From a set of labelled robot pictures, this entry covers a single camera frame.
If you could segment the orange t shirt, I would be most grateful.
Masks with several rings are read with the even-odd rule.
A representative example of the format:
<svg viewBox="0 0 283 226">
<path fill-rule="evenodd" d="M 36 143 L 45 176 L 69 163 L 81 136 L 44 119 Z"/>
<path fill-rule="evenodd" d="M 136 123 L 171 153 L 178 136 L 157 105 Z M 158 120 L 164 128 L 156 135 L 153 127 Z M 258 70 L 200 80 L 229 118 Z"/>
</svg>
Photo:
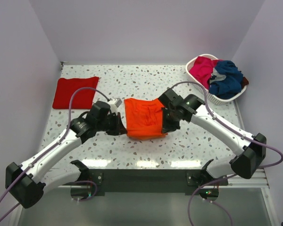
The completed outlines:
<svg viewBox="0 0 283 226">
<path fill-rule="evenodd" d="M 137 140 L 167 136 L 167 133 L 162 132 L 163 107 L 158 99 L 125 99 L 127 136 Z"/>
</svg>

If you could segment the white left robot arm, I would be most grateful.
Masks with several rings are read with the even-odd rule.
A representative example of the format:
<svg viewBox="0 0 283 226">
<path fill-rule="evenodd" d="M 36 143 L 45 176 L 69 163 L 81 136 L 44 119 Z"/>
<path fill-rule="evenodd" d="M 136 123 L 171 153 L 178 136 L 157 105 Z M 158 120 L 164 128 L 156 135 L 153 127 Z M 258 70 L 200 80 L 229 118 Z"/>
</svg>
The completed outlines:
<svg viewBox="0 0 283 226">
<path fill-rule="evenodd" d="M 43 196 L 47 183 L 45 174 L 64 156 L 84 144 L 98 132 L 110 136 L 126 134 L 118 107 L 122 101 L 97 101 L 89 111 L 71 120 L 65 130 L 35 156 L 17 165 L 6 167 L 5 188 L 25 209 L 34 206 Z"/>
</svg>

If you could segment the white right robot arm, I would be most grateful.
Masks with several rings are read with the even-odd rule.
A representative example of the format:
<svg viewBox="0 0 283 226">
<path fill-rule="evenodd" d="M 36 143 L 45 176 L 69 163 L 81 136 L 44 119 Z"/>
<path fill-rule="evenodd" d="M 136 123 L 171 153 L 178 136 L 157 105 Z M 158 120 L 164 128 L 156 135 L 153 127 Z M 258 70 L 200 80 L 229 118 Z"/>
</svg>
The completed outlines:
<svg viewBox="0 0 283 226">
<path fill-rule="evenodd" d="M 159 98 L 163 105 L 162 133 L 180 129 L 180 121 L 192 122 L 222 141 L 232 154 L 220 160 L 209 160 L 202 167 L 200 182 L 211 185 L 218 178 L 237 174 L 250 179 L 266 156 L 266 137 L 253 135 L 214 113 L 210 114 L 205 102 L 196 95 L 182 98 L 172 89 L 165 91 Z"/>
</svg>

